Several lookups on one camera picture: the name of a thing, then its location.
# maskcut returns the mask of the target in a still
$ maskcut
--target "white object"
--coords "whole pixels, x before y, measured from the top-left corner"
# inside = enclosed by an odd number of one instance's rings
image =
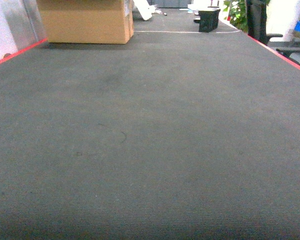
[[[152,18],[152,11],[154,11],[155,9],[153,9],[153,7],[149,5],[147,0],[133,0],[133,2],[139,13],[141,14],[143,20],[147,21]]]
[[[192,11],[198,11],[205,9],[211,5],[211,0],[193,0],[192,4],[188,4],[188,9]]]
[[[282,38],[273,41],[291,41],[293,30],[300,19],[300,0],[271,0],[267,7],[266,32],[282,34]]]

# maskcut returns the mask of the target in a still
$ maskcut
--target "red edge trim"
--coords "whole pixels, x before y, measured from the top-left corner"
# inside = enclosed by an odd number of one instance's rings
[[[254,39],[251,36],[248,36],[249,38],[251,38],[252,40],[254,40],[256,43],[260,44],[262,47],[264,47],[265,49],[268,49],[270,52],[272,52],[273,54],[277,55],[279,58],[285,60],[287,63],[291,64],[292,66],[294,66],[295,68],[300,70],[300,66],[296,63],[294,63],[293,61],[289,60],[288,58],[286,58],[285,56],[282,56],[280,53],[278,53],[277,51],[273,50],[272,48],[264,45],[263,43],[259,42],[258,40]]]
[[[6,61],[8,61],[8,60],[10,60],[10,59],[12,59],[12,58],[14,58],[14,57],[20,55],[20,54],[23,54],[24,52],[26,52],[26,51],[28,51],[28,50],[30,50],[30,49],[33,49],[34,47],[36,47],[36,46],[38,46],[38,45],[44,43],[45,41],[47,41],[47,38],[42,39],[41,41],[38,41],[38,42],[36,42],[36,43],[34,43],[34,44],[32,44],[32,45],[30,45],[30,46],[28,46],[28,47],[26,47],[26,48],[20,50],[20,51],[17,51],[16,53],[13,53],[13,54],[11,54],[11,55],[9,55],[9,56],[7,56],[7,57],[1,59],[1,60],[0,60],[0,64],[4,63],[4,62],[6,62]]]

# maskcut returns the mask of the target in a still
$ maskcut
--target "gray carpet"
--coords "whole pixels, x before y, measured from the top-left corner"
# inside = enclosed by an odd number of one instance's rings
[[[199,28],[167,13],[135,30]],[[257,238],[300,239],[298,69],[242,32],[0,65],[0,239]]]

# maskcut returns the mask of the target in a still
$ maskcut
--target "white wall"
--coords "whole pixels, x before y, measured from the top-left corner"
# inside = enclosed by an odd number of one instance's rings
[[[271,0],[267,8],[268,34],[283,34],[273,41],[291,41],[293,30],[300,19],[300,0]]]

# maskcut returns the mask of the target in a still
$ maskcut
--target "black box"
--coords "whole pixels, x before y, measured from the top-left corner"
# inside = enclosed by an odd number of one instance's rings
[[[199,32],[209,33],[216,29],[219,24],[220,8],[207,8],[205,10],[199,10],[200,23]]]

